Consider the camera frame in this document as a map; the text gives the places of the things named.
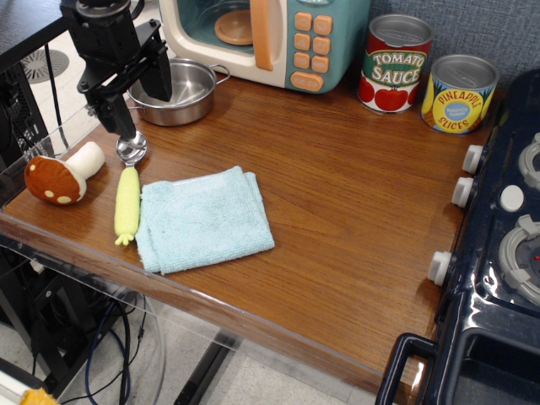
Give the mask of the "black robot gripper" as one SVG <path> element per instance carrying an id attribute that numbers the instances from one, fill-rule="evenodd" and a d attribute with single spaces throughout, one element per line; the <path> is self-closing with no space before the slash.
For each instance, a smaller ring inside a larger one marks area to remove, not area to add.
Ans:
<path id="1" fill-rule="evenodd" d="M 89 113 L 122 140 L 135 137 L 124 93 L 136 81 L 152 98 L 172 96 L 167 46 L 157 19 L 136 26 L 129 1 L 62 1 L 60 10 L 73 44 L 86 63 L 78 91 Z"/>

